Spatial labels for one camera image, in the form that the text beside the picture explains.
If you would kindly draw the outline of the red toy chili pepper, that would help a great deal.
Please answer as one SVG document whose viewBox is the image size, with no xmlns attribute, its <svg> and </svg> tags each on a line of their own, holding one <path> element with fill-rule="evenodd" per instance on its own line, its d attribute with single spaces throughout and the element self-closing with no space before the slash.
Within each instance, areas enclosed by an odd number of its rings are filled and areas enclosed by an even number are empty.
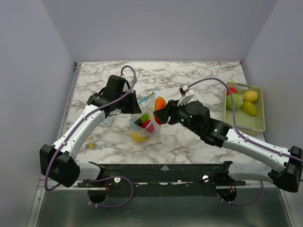
<svg viewBox="0 0 303 227">
<path fill-rule="evenodd" d="M 166 106 L 166 104 L 167 104 L 166 101 L 162 97 L 159 96 L 156 98 L 154 110 L 157 111 L 157 110 L 163 109 Z M 162 124 L 162 122 L 160 121 L 160 119 L 157 116 L 154 116 L 154 119 L 158 125 Z"/>
</svg>

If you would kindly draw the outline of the green toy pepper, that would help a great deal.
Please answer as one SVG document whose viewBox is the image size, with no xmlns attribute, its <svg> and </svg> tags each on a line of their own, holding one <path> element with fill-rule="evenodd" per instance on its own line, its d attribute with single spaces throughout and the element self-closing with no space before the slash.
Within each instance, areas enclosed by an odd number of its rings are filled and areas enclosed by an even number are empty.
<svg viewBox="0 0 303 227">
<path fill-rule="evenodd" d="M 145 121 L 147 120 L 151 120 L 151 117 L 147 114 L 147 113 L 144 113 L 140 119 L 142 120 L 142 122 L 144 123 Z"/>
</svg>

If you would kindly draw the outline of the dark purple toy eggplant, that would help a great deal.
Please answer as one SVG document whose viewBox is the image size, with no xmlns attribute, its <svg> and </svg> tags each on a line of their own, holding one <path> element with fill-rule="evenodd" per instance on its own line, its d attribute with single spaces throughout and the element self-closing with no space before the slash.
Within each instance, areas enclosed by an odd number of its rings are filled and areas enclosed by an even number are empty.
<svg viewBox="0 0 303 227">
<path fill-rule="evenodd" d="M 142 122 L 141 119 L 137 119 L 137 120 L 135 121 L 135 124 L 138 125 L 139 127 L 142 127 L 143 122 Z"/>
</svg>

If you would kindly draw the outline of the clear zip top bag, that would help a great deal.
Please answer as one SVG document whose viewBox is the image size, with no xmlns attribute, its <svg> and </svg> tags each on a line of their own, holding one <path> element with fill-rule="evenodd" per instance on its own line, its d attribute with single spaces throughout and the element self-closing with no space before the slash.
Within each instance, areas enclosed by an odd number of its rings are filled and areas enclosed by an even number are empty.
<svg viewBox="0 0 303 227">
<path fill-rule="evenodd" d="M 155 103 L 156 95 L 154 92 L 149 93 L 138 102 L 142 112 L 133 114 L 129 119 L 129 127 L 133 140 L 144 142 L 157 133 L 159 126 L 153 114 Z"/>
</svg>

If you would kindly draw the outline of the red toy tomato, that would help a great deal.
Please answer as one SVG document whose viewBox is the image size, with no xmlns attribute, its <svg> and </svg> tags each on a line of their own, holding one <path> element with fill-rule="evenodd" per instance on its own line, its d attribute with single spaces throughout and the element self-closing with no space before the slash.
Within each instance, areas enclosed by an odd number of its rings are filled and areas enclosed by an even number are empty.
<svg viewBox="0 0 303 227">
<path fill-rule="evenodd" d="M 156 132 L 156 128 L 152 120 L 144 121 L 142 124 L 142 128 L 144 133 L 154 134 Z"/>
</svg>

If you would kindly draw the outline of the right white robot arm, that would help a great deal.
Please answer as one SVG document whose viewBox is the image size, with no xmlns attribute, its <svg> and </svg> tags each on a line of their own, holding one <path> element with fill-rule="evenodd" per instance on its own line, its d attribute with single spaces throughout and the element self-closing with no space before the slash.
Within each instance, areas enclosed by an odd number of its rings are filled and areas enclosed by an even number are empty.
<svg viewBox="0 0 303 227">
<path fill-rule="evenodd" d="M 261 162 L 260 165 L 248 166 L 230 164 L 229 169 L 218 173 L 221 184 L 255 180 L 273 183 L 287 192 L 298 192 L 303 171 L 301 148 L 283 148 L 252 138 L 223 121 L 211 118 L 209 109 L 199 101 L 179 106 L 177 101 L 170 100 L 153 114 L 162 124 L 180 123 L 208 145 L 235 150 Z"/>
</svg>

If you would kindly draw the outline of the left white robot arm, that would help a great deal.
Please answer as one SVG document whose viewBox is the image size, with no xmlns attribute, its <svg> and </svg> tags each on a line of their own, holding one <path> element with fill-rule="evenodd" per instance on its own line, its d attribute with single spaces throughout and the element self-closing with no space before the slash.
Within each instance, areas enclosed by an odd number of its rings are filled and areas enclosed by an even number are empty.
<svg viewBox="0 0 303 227">
<path fill-rule="evenodd" d="M 82 114 L 68 131 L 53 145 L 44 144 L 41 147 L 42 175 L 65 187 L 79 180 L 89 180 L 93 186 L 101 186 L 105 181 L 101 166 L 92 162 L 77 164 L 76 156 L 87 137 L 113 111 L 119 109 L 123 114 L 141 112 L 133 90 L 135 82 L 129 82 L 123 76 L 111 75 L 106 86 L 89 97 Z"/>
</svg>

